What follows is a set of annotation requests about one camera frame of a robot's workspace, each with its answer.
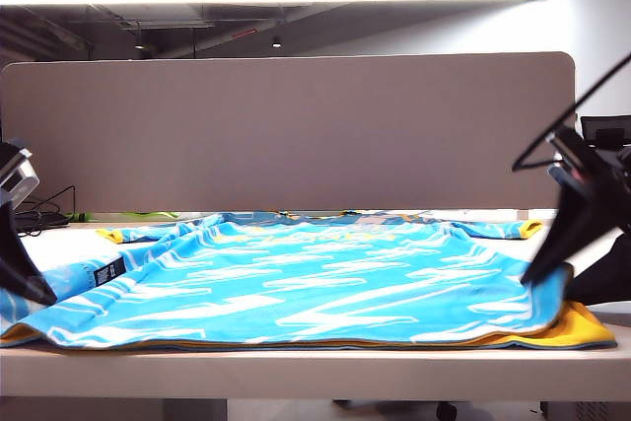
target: white table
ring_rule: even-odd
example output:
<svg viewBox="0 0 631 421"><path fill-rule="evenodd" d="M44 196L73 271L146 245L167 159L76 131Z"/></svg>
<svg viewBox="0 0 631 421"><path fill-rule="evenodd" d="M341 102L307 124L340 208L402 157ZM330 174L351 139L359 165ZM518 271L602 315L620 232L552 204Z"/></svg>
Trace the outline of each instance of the white table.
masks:
<svg viewBox="0 0 631 421"><path fill-rule="evenodd" d="M534 252L544 234L528 244ZM573 261L594 261L609 235ZM524 243L486 241L510 254ZM601 350L70 351L0 349L7 396L631 401L631 327Z"/></svg>

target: blue jersey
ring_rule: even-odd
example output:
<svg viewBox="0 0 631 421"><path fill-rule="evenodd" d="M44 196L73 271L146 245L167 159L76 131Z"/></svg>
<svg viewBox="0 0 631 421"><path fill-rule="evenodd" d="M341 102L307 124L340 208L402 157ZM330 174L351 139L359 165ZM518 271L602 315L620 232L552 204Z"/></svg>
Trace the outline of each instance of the blue jersey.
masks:
<svg viewBox="0 0 631 421"><path fill-rule="evenodd" d="M471 237L521 239L539 226L222 213L110 229L102 233L122 244L154 243L122 249L126 271L100 286L107 262L47 272L62 301L23 308L28 316L5 292L3 333L18 323L63 347L200 349L426 347L531 334L561 312L567 269L524 286L526 261Z"/></svg>

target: yellow trim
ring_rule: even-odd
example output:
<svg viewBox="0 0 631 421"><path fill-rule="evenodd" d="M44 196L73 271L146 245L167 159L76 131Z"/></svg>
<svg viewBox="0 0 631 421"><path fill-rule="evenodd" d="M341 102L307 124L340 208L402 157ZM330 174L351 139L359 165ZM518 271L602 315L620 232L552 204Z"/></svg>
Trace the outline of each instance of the yellow trim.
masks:
<svg viewBox="0 0 631 421"><path fill-rule="evenodd" d="M541 221L528 219L520 226L520 236L522 237L522 239L529 239L534 234L539 232L542 227L543 223Z"/></svg>
<svg viewBox="0 0 631 421"><path fill-rule="evenodd" d="M115 244L122 244L122 232L118 229L97 229L97 234L99 234L101 237L105 237Z"/></svg>

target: garment tag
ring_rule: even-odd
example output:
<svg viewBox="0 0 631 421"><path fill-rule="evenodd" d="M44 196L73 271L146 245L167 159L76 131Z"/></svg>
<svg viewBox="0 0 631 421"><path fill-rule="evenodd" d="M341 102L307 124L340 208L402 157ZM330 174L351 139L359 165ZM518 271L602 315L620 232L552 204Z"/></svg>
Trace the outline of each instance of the garment tag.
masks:
<svg viewBox="0 0 631 421"><path fill-rule="evenodd" d="M115 277L122 275L127 269L125 268L125 262L122 257L118 260L108 263L106 266L94 271L95 282L97 286L101 286L108 281L113 280Z"/></svg>

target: gray desk divider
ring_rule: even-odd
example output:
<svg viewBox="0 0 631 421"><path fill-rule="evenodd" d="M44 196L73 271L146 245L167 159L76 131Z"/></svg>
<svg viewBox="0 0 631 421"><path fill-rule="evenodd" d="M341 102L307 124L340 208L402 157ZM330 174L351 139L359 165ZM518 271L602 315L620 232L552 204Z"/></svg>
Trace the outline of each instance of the gray desk divider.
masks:
<svg viewBox="0 0 631 421"><path fill-rule="evenodd" d="M563 53L20 63L3 136L83 211L555 207L526 143Z"/></svg>

